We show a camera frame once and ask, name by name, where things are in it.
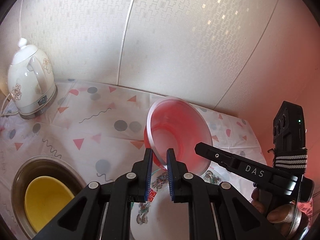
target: kettle lid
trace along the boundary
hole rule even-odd
[[[38,47],[35,45],[27,45],[27,40],[25,38],[20,38],[18,46],[20,49],[14,54],[11,65],[17,65],[18,63],[31,57],[38,50]]]

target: kettle base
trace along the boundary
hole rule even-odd
[[[37,110],[36,112],[32,113],[32,114],[20,114],[20,116],[23,118],[23,119],[32,119],[32,118],[35,118],[41,114],[43,114],[51,105],[52,103],[54,102],[54,100],[56,99],[57,97],[57,94],[58,94],[58,88],[57,86],[55,85],[55,90],[54,90],[54,93],[52,94],[52,96],[47,100],[47,103],[42,106],[39,110]]]

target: metal pot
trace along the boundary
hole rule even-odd
[[[14,177],[11,202],[17,222],[29,239],[32,239],[36,232],[28,221],[24,209],[24,196],[30,182],[40,176],[50,176],[60,180],[74,195],[77,195],[87,185],[68,163],[59,158],[39,155],[27,160]]]

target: screw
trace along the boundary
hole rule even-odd
[[[94,189],[97,188],[99,186],[99,183],[96,181],[92,181],[89,183],[89,188]]]
[[[137,176],[137,175],[136,175],[134,172],[129,172],[129,173],[127,174],[127,178],[128,178],[128,179],[134,179],[136,176]]]
[[[183,174],[183,177],[184,177],[185,179],[192,179],[192,178],[193,178],[193,174],[187,172],[187,173]]]
[[[228,182],[222,182],[222,183],[221,183],[221,187],[222,187],[223,189],[230,189],[230,188],[231,188],[231,185],[230,185],[230,183],[228,183]]]

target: red bucket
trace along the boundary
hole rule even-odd
[[[202,175],[211,161],[197,155],[199,142],[212,145],[207,123],[199,112],[180,98],[165,97],[149,109],[144,130],[146,148],[152,148],[153,161],[166,170],[167,149],[173,148],[177,161],[187,165],[188,171]]]

